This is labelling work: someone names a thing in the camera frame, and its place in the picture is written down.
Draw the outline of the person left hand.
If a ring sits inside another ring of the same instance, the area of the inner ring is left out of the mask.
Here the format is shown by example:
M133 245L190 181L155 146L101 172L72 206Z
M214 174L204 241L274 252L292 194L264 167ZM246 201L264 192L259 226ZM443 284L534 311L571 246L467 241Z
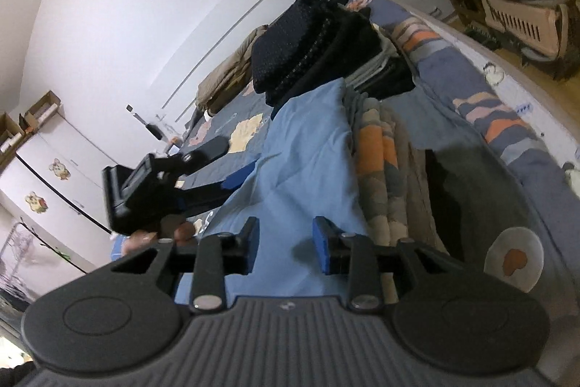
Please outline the person left hand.
M161 221L160 231L138 230L126 237L121 244L121 255L126 256L158 242L169 242L178 247L196 244L196 226L182 216L170 215Z

